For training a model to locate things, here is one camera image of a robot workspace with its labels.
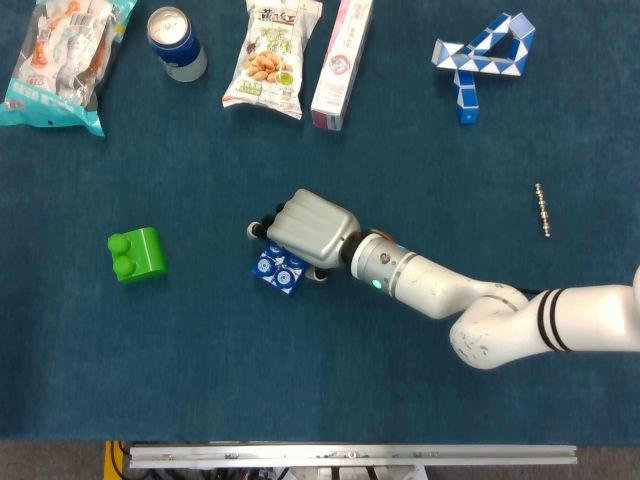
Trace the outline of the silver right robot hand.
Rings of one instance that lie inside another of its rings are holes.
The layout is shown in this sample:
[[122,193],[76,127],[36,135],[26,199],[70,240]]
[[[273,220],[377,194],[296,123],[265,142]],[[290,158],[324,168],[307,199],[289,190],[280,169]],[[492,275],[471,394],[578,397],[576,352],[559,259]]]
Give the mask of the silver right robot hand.
[[275,215],[251,222],[247,236],[275,242],[309,264],[308,279],[324,282],[343,265],[342,246],[361,231],[359,221],[345,208],[303,188],[278,208]]

